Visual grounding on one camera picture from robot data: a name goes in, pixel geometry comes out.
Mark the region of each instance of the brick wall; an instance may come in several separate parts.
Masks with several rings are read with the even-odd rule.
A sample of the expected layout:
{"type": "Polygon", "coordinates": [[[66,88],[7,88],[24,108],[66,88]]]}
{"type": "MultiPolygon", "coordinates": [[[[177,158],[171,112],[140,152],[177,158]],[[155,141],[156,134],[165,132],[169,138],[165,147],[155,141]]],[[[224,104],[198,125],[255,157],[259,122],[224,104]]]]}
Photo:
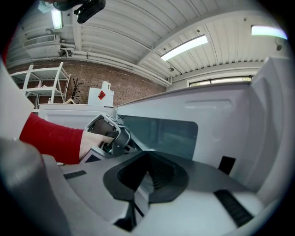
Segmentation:
{"type": "MultiPolygon", "coordinates": [[[[47,68],[47,67],[58,67],[60,60],[56,61],[40,61],[34,62],[34,69],[47,68]]],[[[166,88],[153,83],[141,76],[116,69],[106,65],[100,65],[97,63],[81,62],[73,60],[64,60],[63,68],[68,74],[71,74],[71,80],[69,82],[69,89],[73,90],[73,80],[78,78],[79,83],[84,83],[79,86],[81,91],[77,95],[74,101],[80,104],[87,104],[88,93],[90,87],[101,88],[103,81],[108,81],[111,84],[111,90],[114,91],[114,106],[120,104],[151,96],[154,94],[159,94],[166,91],[166,88]]],[[[10,74],[27,70],[29,64],[20,65],[14,68],[10,68],[8,71],[10,74]]],[[[28,83],[28,88],[34,88],[38,83],[30,82],[28,83]]],[[[52,86],[53,81],[44,81],[43,85],[52,86]]],[[[62,91],[65,90],[65,82],[61,82],[62,91]]],[[[39,103],[47,103],[48,96],[40,96],[39,103]]],[[[70,92],[68,90],[66,100],[70,98],[70,92]]],[[[29,99],[34,103],[35,97],[29,97],[29,99]]],[[[55,97],[54,103],[62,103],[61,97],[55,97]]]]}

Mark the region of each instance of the wall-mounted air conditioner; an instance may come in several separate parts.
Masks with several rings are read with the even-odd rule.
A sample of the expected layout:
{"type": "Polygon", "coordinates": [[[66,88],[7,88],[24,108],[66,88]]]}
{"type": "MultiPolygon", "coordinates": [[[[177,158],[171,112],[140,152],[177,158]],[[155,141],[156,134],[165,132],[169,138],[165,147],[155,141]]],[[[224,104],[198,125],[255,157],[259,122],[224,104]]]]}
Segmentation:
{"type": "Polygon", "coordinates": [[[58,35],[46,35],[25,41],[23,48],[31,58],[59,57],[62,53],[59,43],[58,35]]]}

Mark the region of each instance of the white ceiling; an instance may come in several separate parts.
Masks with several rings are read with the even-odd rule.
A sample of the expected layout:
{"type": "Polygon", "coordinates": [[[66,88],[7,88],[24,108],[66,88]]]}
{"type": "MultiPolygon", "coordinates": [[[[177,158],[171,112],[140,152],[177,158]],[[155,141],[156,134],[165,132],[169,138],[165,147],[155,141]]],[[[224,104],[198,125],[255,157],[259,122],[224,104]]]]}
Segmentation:
{"type": "MultiPolygon", "coordinates": [[[[217,65],[261,62],[267,56],[288,55],[287,42],[251,36],[251,25],[275,26],[249,0],[106,0],[106,7],[84,24],[72,10],[63,12],[64,27],[53,30],[77,51],[112,56],[139,65],[163,78],[217,65]],[[160,56],[187,40],[205,34],[209,43],[163,61],[160,56]],[[282,44],[281,51],[276,43],[282,44]]],[[[7,64],[31,58],[23,41],[53,29],[51,14],[37,5],[22,19],[9,48],[7,64]]]]}

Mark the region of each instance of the person's arm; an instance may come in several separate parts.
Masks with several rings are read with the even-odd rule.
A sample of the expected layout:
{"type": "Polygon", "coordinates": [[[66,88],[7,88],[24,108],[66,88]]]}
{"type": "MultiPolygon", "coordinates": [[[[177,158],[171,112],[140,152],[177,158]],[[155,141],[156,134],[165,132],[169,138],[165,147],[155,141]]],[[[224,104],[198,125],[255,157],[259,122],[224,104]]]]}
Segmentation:
{"type": "Polygon", "coordinates": [[[112,140],[103,135],[53,124],[34,114],[29,116],[19,139],[35,146],[41,154],[49,154],[57,162],[65,164],[78,164],[93,145],[112,140]]]}

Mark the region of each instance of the red shirt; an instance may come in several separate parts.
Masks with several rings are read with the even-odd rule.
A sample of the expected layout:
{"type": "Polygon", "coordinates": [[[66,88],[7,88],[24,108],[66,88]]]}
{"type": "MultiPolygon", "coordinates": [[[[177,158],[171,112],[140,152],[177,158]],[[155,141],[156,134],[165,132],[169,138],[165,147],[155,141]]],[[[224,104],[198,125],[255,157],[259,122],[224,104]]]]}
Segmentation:
{"type": "Polygon", "coordinates": [[[41,154],[53,156],[57,162],[78,164],[82,133],[83,130],[53,124],[32,113],[19,139],[41,154]]]}

